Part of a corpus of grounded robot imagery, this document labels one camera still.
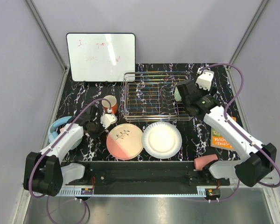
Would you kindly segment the pink cream leaf plate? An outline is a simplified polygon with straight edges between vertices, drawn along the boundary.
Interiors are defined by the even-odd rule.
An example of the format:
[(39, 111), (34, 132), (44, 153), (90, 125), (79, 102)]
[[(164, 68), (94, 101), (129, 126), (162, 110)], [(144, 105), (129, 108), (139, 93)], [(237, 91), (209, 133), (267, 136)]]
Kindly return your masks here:
[(114, 127), (106, 138), (109, 153), (119, 160), (130, 160), (143, 150), (143, 131), (133, 124), (121, 124)]

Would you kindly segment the white scalloped plate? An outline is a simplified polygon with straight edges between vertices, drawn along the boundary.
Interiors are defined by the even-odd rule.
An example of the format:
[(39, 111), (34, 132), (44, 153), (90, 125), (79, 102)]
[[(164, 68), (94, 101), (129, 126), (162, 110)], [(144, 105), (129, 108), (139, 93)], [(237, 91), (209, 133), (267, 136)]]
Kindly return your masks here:
[(158, 121), (143, 131), (142, 144), (150, 156), (169, 159), (182, 148), (182, 136), (174, 125)]

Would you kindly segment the green ceramic bowl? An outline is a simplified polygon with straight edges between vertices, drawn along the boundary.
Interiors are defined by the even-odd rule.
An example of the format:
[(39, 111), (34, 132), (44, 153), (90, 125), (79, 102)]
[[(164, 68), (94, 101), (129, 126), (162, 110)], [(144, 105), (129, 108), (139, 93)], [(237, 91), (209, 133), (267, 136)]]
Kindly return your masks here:
[(174, 99), (176, 102), (181, 102), (182, 101), (182, 97), (178, 91), (177, 86), (175, 87), (175, 92), (174, 92)]

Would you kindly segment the pink plastic cup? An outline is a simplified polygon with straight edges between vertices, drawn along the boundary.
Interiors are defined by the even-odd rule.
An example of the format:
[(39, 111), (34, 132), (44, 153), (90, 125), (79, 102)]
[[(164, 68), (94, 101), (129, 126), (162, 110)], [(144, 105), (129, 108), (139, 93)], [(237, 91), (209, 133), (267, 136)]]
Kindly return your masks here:
[(194, 159), (195, 169), (198, 171), (202, 171), (203, 167), (205, 167), (207, 164), (209, 164), (210, 162), (215, 161), (215, 160), (218, 160), (218, 157), (216, 154), (197, 157)]

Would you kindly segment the metal wire dish rack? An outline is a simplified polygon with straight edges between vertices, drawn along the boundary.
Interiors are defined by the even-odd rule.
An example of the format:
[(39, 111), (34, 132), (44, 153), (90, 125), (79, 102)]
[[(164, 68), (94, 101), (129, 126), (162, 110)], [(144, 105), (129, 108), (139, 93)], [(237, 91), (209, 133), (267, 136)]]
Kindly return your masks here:
[(127, 72), (124, 74), (122, 115), (127, 121), (188, 121), (176, 85), (189, 79), (185, 71)]

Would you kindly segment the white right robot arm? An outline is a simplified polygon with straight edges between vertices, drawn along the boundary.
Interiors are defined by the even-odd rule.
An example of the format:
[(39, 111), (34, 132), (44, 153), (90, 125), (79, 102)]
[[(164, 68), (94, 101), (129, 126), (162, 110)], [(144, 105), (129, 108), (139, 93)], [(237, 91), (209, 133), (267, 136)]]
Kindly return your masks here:
[(237, 178), (253, 187), (274, 170), (276, 147), (271, 143), (264, 145), (225, 115), (224, 108), (207, 90), (199, 89), (193, 80), (184, 80), (176, 85), (176, 91), (186, 113), (218, 131), (239, 155), (237, 161), (221, 161), (214, 154), (196, 158), (195, 169), (203, 173), (206, 184), (213, 185), (221, 178)]

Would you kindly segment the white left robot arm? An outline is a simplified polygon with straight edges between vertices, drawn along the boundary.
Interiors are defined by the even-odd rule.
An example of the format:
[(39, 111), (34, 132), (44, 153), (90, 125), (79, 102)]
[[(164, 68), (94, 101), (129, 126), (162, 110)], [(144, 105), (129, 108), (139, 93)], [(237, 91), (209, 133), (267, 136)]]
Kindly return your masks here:
[(62, 186), (77, 180), (86, 185), (91, 181), (90, 171), (78, 162), (61, 165), (63, 158), (79, 146), (85, 134), (97, 138), (115, 118), (102, 114), (91, 106), (79, 118), (66, 116), (56, 120), (48, 129), (49, 144), (40, 152), (26, 157), (23, 187), (31, 195), (56, 196)]

